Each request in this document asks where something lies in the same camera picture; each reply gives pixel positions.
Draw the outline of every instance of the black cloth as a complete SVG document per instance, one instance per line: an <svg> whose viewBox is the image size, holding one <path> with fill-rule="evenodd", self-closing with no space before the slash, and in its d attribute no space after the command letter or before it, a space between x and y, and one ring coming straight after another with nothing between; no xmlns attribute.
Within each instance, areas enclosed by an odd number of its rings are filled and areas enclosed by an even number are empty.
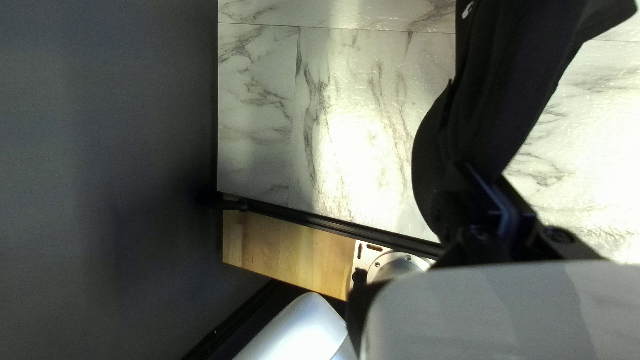
<svg viewBox="0 0 640 360"><path fill-rule="evenodd" d="M461 0L456 76L413 143L413 194L429 210L445 165L470 163L500 177L524 143L580 46L636 12L633 0Z"/></svg>

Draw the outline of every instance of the bolt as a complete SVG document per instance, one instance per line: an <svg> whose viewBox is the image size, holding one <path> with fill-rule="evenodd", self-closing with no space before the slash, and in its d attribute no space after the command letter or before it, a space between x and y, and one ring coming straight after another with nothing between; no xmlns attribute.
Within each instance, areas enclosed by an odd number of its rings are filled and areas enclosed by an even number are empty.
<svg viewBox="0 0 640 360"><path fill-rule="evenodd" d="M351 275L351 279L353 280L353 284L355 285L364 285L367 283L367 271L361 268L356 268Z"/></svg>
<svg viewBox="0 0 640 360"><path fill-rule="evenodd" d="M545 233L552 241L555 241L557 243L569 244L573 242L573 236L571 236L570 233L558 227L548 226L545 229Z"/></svg>
<svg viewBox="0 0 640 360"><path fill-rule="evenodd" d="M482 229L470 229L469 232L471 235L475 236L476 239L481 241L491 240L491 235Z"/></svg>

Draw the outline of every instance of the white marble surface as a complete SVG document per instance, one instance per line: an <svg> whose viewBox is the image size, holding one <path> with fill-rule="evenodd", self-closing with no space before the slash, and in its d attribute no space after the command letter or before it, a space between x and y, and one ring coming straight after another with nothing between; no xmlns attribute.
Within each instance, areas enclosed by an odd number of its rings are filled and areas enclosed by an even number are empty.
<svg viewBox="0 0 640 360"><path fill-rule="evenodd" d="M298 28L218 24L218 189L287 204Z"/></svg>
<svg viewBox="0 0 640 360"><path fill-rule="evenodd" d="M451 34L303 28L289 206L436 240L411 188L413 137L453 76Z"/></svg>
<svg viewBox="0 0 640 360"><path fill-rule="evenodd" d="M409 159L453 75L453 36L427 32L452 31L450 13L418 32L353 30L420 27L436 2L328 1L220 3L222 22L318 28L219 25L219 189L436 240ZM413 15L372 21L380 6ZM544 221L627 263L640 263L638 19L583 47L506 170Z"/></svg>
<svg viewBox="0 0 640 360"><path fill-rule="evenodd" d="M453 0L220 0L218 21L454 33Z"/></svg>
<svg viewBox="0 0 640 360"><path fill-rule="evenodd" d="M587 42L505 171L540 217L640 263L640 43Z"/></svg>

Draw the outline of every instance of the metal plate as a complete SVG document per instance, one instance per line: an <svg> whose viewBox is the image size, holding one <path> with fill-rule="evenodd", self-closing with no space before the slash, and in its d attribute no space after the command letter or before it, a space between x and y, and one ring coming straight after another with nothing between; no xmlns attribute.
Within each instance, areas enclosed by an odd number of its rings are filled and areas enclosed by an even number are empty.
<svg viewBox="0 0 640 360"><path fill-rule="evenodd" d="M351 265L351 274L353 274L353 272L357 268L368 270L376 262L376 259L380 258L382 255L393 253L393 252L394 250L391 249L390 247L379 246L372 243L368 243L366 241L356 240L355 248L353 251L353 263ZM435 263L435 260L433 259L419 257L419 256L415 256L415 257L426 261L427 263L429 263L429 266ZM353 288L353 279L350 279L349 289L352 289L352 288Z"/></svg>
<svg viewBox="0 0 640 360"><path fill-rule="evenodd" d="M393 279L409 272L425 272L431 264L426 259L407 252L387 252L376 258L369 266L367 284Z"/></svg>

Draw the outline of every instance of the wooden block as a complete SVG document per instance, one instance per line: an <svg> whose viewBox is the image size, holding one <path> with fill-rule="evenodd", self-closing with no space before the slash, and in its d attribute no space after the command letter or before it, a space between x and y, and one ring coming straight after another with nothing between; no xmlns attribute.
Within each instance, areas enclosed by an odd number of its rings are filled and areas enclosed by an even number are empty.
<svg viewBox="0 0 640 360"><path fill-rule="evenodd" d="M236 210L223 223L224 262L346 300L354 239Z"/></svg>

